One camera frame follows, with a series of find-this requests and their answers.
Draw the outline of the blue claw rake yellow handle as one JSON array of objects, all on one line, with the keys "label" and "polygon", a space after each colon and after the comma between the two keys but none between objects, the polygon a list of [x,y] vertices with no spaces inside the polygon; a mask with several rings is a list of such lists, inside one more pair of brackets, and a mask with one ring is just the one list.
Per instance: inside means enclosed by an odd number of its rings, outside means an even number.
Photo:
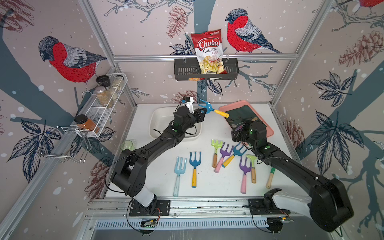
[{"label": "blue claw rake yellow handle", "polygon": [[209,102],[207,102],[207,101],[200,100],[200,102],[202,102],[203,104],[205,104],[205,105],[201,105],[201,104],[199,104],[199,106],[202,107],[202,108],[207,109],[207,114],[210,113],[210,112],[214,112],[214,113],[216,113],[216,114],[218,114],[218,115],[220,115],[220,116],[222,116],[222,117],[224,117],[224,118],[228,118],[228,117],[230,116],[228,113],[225,113],[225,112],[222,112],[222,111],[219,111],[219,110],[215,110],[215,109],[212,107],[211,103],[209,103]]}]

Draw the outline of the light blue rake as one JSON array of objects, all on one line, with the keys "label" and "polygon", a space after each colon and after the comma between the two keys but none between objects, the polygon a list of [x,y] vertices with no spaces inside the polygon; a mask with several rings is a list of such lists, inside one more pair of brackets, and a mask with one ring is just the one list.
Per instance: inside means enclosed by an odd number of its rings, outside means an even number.
[{"label": "light blue rake", "polygon": [[181,175],[183,175],[186,172],[186,166],[187,166],[187,158],[177,157],[177,162],[174,169],[174,173],[177,175],[175,186],[174,186],[174,192],[173,192],[174,197],[177,197],[179,195],[180,179],[181,179]]}]

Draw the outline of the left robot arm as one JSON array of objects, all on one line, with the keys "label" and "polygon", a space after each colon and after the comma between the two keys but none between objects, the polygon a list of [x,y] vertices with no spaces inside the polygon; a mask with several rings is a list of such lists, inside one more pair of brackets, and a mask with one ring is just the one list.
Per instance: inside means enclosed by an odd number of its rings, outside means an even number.
[{"label": "left robot arm", "polygon": [[168,123],[160,136],[134,151],[124,150],[111,173],[111,182],[125,195],[136,200],[142,207],[154,211],[157,197],[145,186],[148,166],[161,154],[177,146],[187,135],[187,130],[205,119],[208,110],[179,107],[174,119]]}]

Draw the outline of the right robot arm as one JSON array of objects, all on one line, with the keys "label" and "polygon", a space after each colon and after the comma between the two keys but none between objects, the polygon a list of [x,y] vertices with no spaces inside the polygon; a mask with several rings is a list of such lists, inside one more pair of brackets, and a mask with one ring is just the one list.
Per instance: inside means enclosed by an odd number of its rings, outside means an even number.
[{"label": "right robot arm", "polygon": [[265,194],[266,203],[307,216],[326,232],[336,230],[354,216],[345,185],[336,178],[330,180],[305,168],[268,142],[267,126],[260,119],[242,119],[239,124],[231,124],[231,128],[232,140],[248,146],[258,158],[257,164],[275,168],[307,193],[292,197],[281,189],[273,189]]}]

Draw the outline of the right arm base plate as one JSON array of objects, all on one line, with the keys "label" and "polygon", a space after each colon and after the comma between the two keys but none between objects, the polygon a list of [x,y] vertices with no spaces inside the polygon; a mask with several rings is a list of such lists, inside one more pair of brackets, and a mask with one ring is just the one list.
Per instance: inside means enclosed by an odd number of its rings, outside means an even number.
[{"label": "right arm base plate", "polygon": [[290,215],[291,211],[278,208],[272,200],[264,198],[248,199],[248,207],[252,215]]}]

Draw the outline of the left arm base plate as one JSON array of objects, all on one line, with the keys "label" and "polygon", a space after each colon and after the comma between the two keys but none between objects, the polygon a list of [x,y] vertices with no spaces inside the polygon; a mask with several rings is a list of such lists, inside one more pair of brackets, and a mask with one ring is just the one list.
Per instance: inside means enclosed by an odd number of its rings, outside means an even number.
[{"label": "left arm base plate", "polygon": [[147,216],[168,216],[170,214],[170,200],[153,199],[148,207],[143,206],[138,201],[132,199],[129,207],[130,217],[147,217]]}]

